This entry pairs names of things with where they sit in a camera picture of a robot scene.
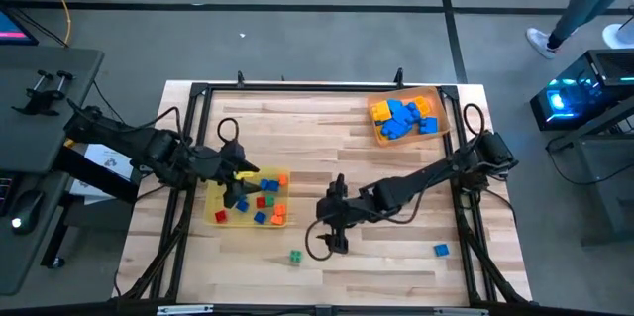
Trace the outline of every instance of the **gray floor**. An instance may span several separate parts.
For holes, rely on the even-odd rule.
[[[441,0],[72,0],[149,3],[441,5]],[[452,0],[462,7],[563,8],[568,0]],[[625,8],[629,0],[613,7]],[[60,10],[30,10],[63,33]],[[442,14],[73,11],[72,45],[100,49],[104,94],[133,123],[157,113],[167,79],[385,81],[397,67],[407,81],[455,82]],[[603,49],[600,31],[623,17],[599,17],[546,61],[524,38],[528,26],[550,30],[550,16],[456,17],[469,83],[484,84],[493,124],[521,163],[509,180],[534,299],[544,305],[634,313],[634,245],[582,249],[591,225],[584,189],[561,180],[544,152],[528,100],[581,53]],[[42,39],[46,45],[53,43]],[[101,104],[91,93],[89,102]],[[125,235],[73,231],[68,265],[34,266],[23,291],[0,307],[104,300]]]

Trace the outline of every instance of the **white sneaker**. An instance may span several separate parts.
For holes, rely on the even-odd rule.
[[[548,48],[548,37],[550,35],[544,34],[535,28],[528,28],[526,30],[526,39],[540,55],[547,59],[555,58],[555,54],[559,49]]]

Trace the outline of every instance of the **wooden tabletop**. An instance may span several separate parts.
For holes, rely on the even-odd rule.
[[[159,111],[177,106],[184,113],[190,84],[191,81],[168,81]],[[491,128],[483,87],[470,84],[458,88],[461,103],[479,105]],[[315,204],[339,172],[346,176],[350,196],[354,197],[363,185],[411,173],[445,156],[441,139],[380,148],[372,135],[366,96],[366,93],[329,92],[214,92],[205,144],[219,149],[218,122],[225,117],[236,118],[240,123],[240,143],[250,162],[291,171],[289,223],[283,229],[207,225],[203,220],[205,185],[199,183],[178,302],[468,304],[448,182],[427,190],[416,219],[408,225],[364,223],[349,229],[350,252],[345,256],[334,255],[326,262],[313,261],[305,253],[304,234],[315,220]],[[201,106],[202,100],[196,109],[193,137]],[[448,114],[453,124],[451,110]],[[477,122],[476,116],[470,115],[468,119]],[[175,129],[173,116],[158,122],[157,128]],[[146,178],[140,193],[157,186],[155,179]],[[504,183],[492,180],[490,189],[507,198]],[[168,191],[163,190],[135,206],[118,274],[124,292],[157,252],[167,196]],[[403,208],[395,218],[408,217],[412,205]],[[485,192],[480,208],[491,258],[515,289],[530,299],[510,210]],[[312,235],[324,231],[326,228],[320,226]],[[323,241],[315,238],[310,241],[315,254],[326,254]],[[447,257],[435,256],[433,247],[438,244],[449,246]],[[290,264],[290,250],[304,252],[300,265]],[[172,258],[173,253],[166,263],[163,292],[171,274]],[[479,263],[474,266],[478,290],[484,295]]]

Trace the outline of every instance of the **green lego brick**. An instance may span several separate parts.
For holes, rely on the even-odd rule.
[[[272,207],[275,204],[275,196],[267,195],[266,196],[266,207]]]
[[[290,261],[292,263],[301,263],[301,251],[290,251]]]

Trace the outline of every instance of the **computer mouse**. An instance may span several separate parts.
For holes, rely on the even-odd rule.
[[[11,213],[9,214],[13,233],[25,235],[36,229],[44,196],[43,192],[34,189],[22,193],[13,202]]]

